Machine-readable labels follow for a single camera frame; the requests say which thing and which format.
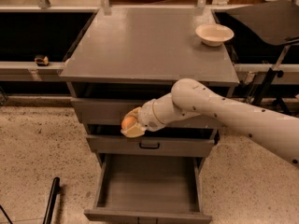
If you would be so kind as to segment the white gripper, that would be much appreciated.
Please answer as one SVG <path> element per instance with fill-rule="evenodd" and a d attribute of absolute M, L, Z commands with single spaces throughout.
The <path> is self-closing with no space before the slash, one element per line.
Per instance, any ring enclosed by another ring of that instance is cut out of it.
<path fill-rule="evenodd" d="M 121 128 L 121 133 L 129 138 L 136 138 L 145 134 L 145 131 L 156 132 L 165 127 L 154 113 L 155 99 L 144 103 L 141 107 L 136 107 L 128 112 L 125 117 L 133 117 L 138 119 L 139 124 L 133 126 L 124 126 Z"/>

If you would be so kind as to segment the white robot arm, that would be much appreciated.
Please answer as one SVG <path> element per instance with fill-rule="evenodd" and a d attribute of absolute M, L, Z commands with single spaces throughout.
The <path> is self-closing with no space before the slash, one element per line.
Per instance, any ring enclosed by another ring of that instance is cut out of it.
<path fill-rule="evenodd" d="M 224 98 L 190 78 L 178 80 L 167 95 L 127 113 L 121 133 L 136 138 L 199 115 L 218 120 L 294 166 L 299 164 L 299 118 Z"/>

